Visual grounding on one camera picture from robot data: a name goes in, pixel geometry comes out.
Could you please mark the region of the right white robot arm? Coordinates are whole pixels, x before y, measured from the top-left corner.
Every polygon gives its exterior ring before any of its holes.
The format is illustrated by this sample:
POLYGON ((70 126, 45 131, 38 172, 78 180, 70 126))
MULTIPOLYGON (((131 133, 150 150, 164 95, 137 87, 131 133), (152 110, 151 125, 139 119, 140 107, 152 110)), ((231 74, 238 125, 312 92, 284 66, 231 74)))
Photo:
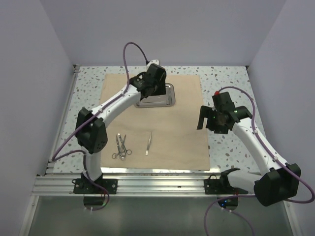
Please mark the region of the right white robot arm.
POLYGON ((219 112, 208 106, 201 106, 197 129, 207 128, 216 134, 232 131, 245 145, 254 158, 259 175, 246 173, 239 168, 221 172, 219 187, 230 193, 240 189, 254 193, 265 207, 284 201, 297 194, 301 170, 297 164, 289 164, 268 141, 257 136, 261 133, 252 120, 252 114, 245 107, 219 112))

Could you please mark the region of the beige cloth wrap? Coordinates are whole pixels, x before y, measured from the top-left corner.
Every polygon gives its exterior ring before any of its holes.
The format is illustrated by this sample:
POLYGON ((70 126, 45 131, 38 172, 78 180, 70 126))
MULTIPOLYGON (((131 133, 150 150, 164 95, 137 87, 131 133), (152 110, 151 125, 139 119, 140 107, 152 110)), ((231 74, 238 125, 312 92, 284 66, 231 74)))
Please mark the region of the beige cloth wrap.
POLYGON ((175 90, 171 107, 130 106, 107 128, 108 143, 101 152, 101 166, 110 168, 205 170, 210 169, 208 135, 197 130, 200 107, 204 104, 197 75, 168 75, 166 82, 175 90), (145 155, 148 138, 152 141, 145 155), (116 135, 126 135, 125 160, 113 159, 116 135))

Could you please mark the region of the steel tweezers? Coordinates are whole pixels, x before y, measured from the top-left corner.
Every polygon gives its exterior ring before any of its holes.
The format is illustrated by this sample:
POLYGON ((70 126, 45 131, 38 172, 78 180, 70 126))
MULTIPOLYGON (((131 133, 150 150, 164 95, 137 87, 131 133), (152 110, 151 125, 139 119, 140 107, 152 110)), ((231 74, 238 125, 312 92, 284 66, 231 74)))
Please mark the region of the steel tweezers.
POLYGON ((148 138, 148 143, 147 143, 147 148, 146 148, 146 152, 145 152, 145 155, 148 156, 149 154, 149 150, 150 150, 150 145, 151 145, 151 141, 152 141, 152 132, 150 133, 150 136, 148 138))

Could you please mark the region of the steel instrument tray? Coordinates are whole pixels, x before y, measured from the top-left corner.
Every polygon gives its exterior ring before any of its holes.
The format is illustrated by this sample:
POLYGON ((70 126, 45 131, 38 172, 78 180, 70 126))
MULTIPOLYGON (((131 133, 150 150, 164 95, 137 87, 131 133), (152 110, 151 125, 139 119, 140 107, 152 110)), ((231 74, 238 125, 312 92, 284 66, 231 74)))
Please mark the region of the steel instrument tray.
POLYGON ((134 106, 136 108, 155 108, 155 107, 171 107, 176 103, 174 86, 170 83, 165 84, 165 94, 152 95, 144 98, 134 106))

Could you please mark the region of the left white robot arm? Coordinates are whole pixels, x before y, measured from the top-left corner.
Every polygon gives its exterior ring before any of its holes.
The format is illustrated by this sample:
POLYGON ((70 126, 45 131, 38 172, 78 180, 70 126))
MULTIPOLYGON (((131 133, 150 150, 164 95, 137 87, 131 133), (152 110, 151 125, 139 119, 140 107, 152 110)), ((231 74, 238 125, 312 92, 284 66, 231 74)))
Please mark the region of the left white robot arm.
POLYGON ((99 192, 102 187, 100 152, 108 142, 108 126, 127 108, 153 95, 158 89, 165 88, 165 80, 166 72, 142 72, 128 80, 127 84, 105 103, 92 110, 80 110, 75 137, 84 154, 85 187, 91 193, 99 192))

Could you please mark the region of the steel forceps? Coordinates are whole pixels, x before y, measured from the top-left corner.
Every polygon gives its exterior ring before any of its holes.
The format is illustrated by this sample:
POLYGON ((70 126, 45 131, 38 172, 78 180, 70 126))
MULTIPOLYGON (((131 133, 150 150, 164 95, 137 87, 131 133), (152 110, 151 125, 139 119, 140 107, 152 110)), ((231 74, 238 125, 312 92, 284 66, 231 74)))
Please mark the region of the steel forceps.
POLYGON ((132 154, 132 150, 127 149, 125 142, 126 142, 126 135, 124 137, 121 136, 121 134, 118 134, 119 140, 121 141, 121 147, 120 147, 120 156, 121 158, 125 158, 127 155, 132 154))

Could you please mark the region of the steel surgical scissors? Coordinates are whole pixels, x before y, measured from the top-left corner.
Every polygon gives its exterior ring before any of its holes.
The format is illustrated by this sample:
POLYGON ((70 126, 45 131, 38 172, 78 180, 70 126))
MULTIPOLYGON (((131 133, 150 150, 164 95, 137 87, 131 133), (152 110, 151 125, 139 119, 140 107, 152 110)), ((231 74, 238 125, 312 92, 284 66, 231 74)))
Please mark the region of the steel surgical scissors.
POLYGON ((126 158, 126 152, 124 151, 124 143, 120 143, 120 138, 119 135, 116 135, 116 147, 117 147, 117 152, 112 154, 113 159, 120 159, 120 160, 125 160, 126 158))

